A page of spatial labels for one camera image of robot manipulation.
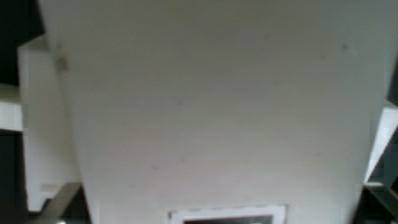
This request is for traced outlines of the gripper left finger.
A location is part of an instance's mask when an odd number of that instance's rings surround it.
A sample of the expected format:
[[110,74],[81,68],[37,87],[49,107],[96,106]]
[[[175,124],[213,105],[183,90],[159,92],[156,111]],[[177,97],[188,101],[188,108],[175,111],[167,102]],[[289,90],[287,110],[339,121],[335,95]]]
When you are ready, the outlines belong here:
[[88,224],[85,192],[80,183],[67,183],[62,186],[32,224]]

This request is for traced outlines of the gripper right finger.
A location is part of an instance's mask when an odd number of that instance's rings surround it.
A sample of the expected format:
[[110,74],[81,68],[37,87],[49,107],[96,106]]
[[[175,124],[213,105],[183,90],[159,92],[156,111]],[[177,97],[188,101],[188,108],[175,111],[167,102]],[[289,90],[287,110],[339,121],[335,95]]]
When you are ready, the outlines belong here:
[[398,194],[380,182],[364,185],[369,202],[366,203],[364,224],[398,224]]

